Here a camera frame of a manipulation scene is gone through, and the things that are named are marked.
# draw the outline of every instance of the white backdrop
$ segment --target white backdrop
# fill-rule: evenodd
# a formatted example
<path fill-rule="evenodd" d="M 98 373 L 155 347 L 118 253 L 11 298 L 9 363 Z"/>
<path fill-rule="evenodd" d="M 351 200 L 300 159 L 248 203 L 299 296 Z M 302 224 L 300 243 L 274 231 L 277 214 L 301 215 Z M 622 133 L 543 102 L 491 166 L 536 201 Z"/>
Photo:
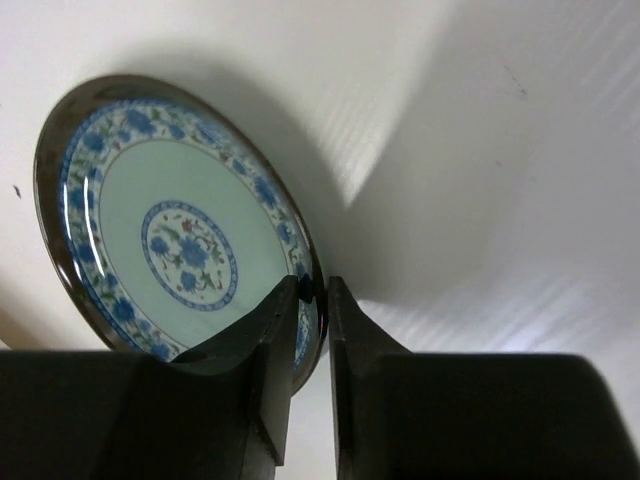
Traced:
<path fill-rule="evenodd" d="M 399 341 L 585 354 L 638 442 L 639 21 L 634 0 L 1 0 L 0 338 L 103 348 L 41 240 L 33 153 L 75 84 L 150 74 L 263 150 Z M 335 478 L 326 360 L 280 480 Z"/>

